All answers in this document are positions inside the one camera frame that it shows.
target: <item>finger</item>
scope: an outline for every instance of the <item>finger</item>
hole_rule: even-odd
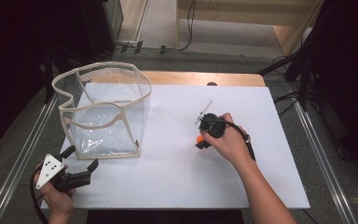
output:
[[[226,114],[220,116],[219,118],[222,118],[222,119],[224,119],[224,120],[226,120],[226,121],[234,122],[234,120],[232,119],[230,113],[226,113]]]
[[[208,134],[206,131],[200,130],[200,134],[202,136],[202,138],[207,141],[209,143],[209,140],[212,139],[213,137]]]

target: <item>white tabletop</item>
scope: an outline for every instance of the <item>white tabletop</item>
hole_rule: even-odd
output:
[[[286,206],[310,207],[268,88],[154,85],[150,97],[141,157],[99,160],[91,184],[73,195],[75,208],[249,207],[232,165],[212,147],[195,147],[194,121],[210,99],[208,112],[230,112],[251,135],[256,162]],[[65,140],[62,150],[68,147]],[[69,173],[85,171],[91,162],[79,161],[75,153],[63,161]]]

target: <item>clear plastic bag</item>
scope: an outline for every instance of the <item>clear plastic bag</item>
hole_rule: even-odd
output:
[[[61,122],[79,159],[139,157],[152,91],[128,63],[94,63],[57,76]]]

